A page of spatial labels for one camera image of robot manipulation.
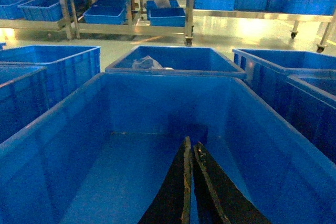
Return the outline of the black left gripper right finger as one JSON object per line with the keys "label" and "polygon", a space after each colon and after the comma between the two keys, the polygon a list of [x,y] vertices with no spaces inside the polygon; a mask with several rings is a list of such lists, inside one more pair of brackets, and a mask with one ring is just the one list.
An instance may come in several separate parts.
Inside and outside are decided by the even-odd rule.
{"label": "black left gripper right finger", "polygon": [[270,223],[200,142],[193,146],[193,178],[199,223]]}

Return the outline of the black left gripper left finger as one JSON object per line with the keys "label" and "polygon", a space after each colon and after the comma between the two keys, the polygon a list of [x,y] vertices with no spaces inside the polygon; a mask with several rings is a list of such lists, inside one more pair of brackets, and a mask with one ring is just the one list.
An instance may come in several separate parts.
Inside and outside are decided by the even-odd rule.
{"label": "black left gripper left finger", "polygon": [[190,137],[187,136],[139,223],[190,223],[191,189],[192,151]]}

